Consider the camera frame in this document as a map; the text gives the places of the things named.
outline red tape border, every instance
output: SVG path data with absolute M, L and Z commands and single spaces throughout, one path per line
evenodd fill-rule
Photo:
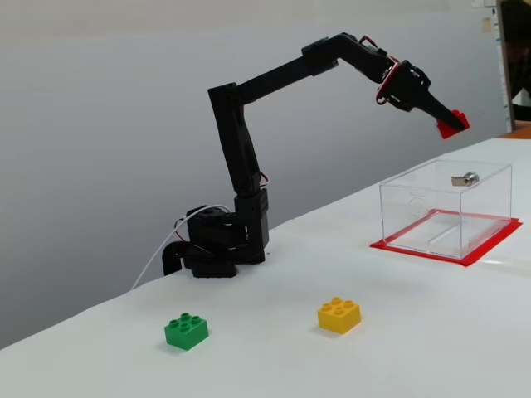
M 410 226 L 404 228 L 403 230 L 397 232 L 396 234 L 390 236 L 387 240 L 389 242 L 392 242 L 397 237 L 404 235 L 406 232 L 410 231 L 414 227 L 421 224 L 423 221 L 432 217 L 437 212 L 450 213 L 453 211 L 435 211 L 435 210 L 429 211 L 425 217 L 421 218 L 419 221 L 411 224 Z M 515 232 L 522 225 L 523 223 L 520 222 L 518 218 L 511 218 L 511 222 L 503 230 L 498 232 L 496 235 L 493 235 L 492 237 L 490 237 L 482 245 L 478 246 L 476 250 L 472 251 L 470 254 L 468 254 L 465 258 L 461 260 L 452 259 L 450 257 L 445 257 L 442 255 L 430 255 L 430 254 L 422 253 L 419 251 L 406 250 L 406 249 L 400 249 L 397 247 L 392 247 L 392 246 L 387 245 L 387 243 L 384 240 L 380 240 L 376 243 L 371 244 L 371 247 L 375 249 L 380 249 L 380 250 L 388 250 L 388 251 L 394 251 L 397 253 L 403 253 L 404 255 L 416 255 L 417 257 L 424 257 L 426 259 L 440 260 L 440 261 L 446 261 L 449 263 L 461 264 L 464 267 L 468 267 L 470 265 L 473 265 L 474 263 L 477 263 L 481 259 L 481 257 L 489 253 L 493 248 L 495 248 L 497 245 L 503 242 L 506 238 L 508 238 L 511 234 L 513 234 L 513 232 Z

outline white table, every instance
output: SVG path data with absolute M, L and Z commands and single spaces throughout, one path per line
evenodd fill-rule
M 234 279 L 180 271 L 5 348 L 0 396 L 530 396 L 531 142 L 445 158 L 514 165 L 524 226 L 478 264 L 370 249 L 381 238 L 373 186 L 273 230 L 267 261 Z M 344 336 L 317 326 L 333 296 L 362 309 Z M 184 312 L 211 329 L 189 352 L 164 341 Z

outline gray wall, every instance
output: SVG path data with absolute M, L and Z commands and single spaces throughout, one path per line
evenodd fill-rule
M 60 19 L 30 32 L 4 25 L 0 347 L 125 292 L 187 209 L 232 206 L 207 89 L 290 61 L 323 36 L 371 34 L 419 65 L 474 128 L 442 141 L 423 113 L 377 106 L 377 86 L 345 64 L 264 98 L 246 116 L 272 178 L 272 226 L 504 133 L 494 39 L 482 33 L 489 12 L 410 2 L 407 12 L 395 0 L 313 2 L 304 17 L 301 5 L 267 17 L 253 9 L 230 26 L 178 32 L 139 22 L 145 32 L 132 33 L 131 22 L 114 36 L 107 22 L 79 36 Z M 145 280 L 161 274 L 157 260 Z

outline robotic arm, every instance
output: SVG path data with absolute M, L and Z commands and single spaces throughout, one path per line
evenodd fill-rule
M 317 76 L 343 59 L 380 84 L 378 104 L 411 111 L 418 108 L 455 130 L 463 123 L 428 91 L 430 80 L 409 61 L 398 61 L 367 36 L 347 33 L 324 38 L 302 49 L 302 56 L 246 83 L 230 83 L 208 91 L 223 153 L 236 192 L 235 212 L 208 209 L 188 221 L 189 242 L 173 242 L 163 252 L 164 274 L 181 269 L 180 259 L 194 276 L 226 278 L 236 275 L 234 264 L 258 264 L 269 241 L 267 190 L 261 187 L 244 106 L 309 76 Z M 188 214 L 201 209 L 194 209 Z

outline clear plastic box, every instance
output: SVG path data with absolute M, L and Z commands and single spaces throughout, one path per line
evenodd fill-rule
M 452 185 L 469 172 L 479 180 Z M 509 164 L 435 160 L 380 184 L 386 246 L 451 259 L 467 255 L 511 223 Z

